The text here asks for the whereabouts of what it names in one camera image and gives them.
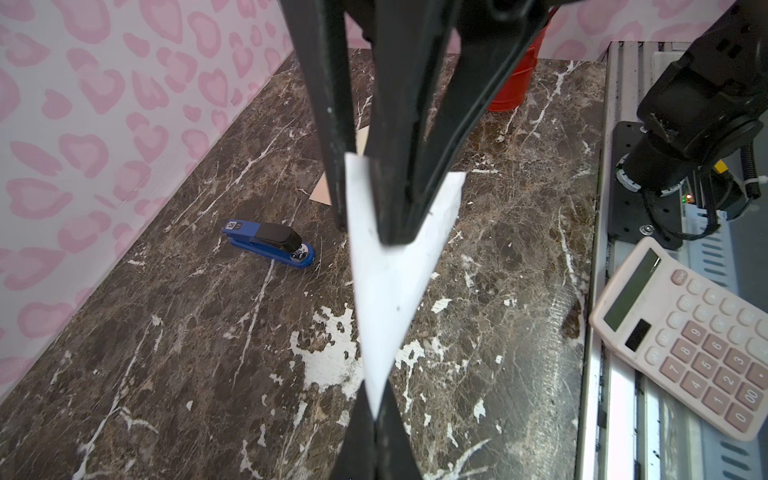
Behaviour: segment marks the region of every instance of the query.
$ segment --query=brown marble surface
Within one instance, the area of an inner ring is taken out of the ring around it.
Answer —
[[[350,54],[361,126],[372,62]],[[425,478],[574,474],[603,86],[542,60],[459,155],[391,375]],[[0,406],[0,478],[327,478],[362,366],[346,236],[308,200],[322,171],[291,57]],[[292,225],[315,263],[232,247],[231,217]]]

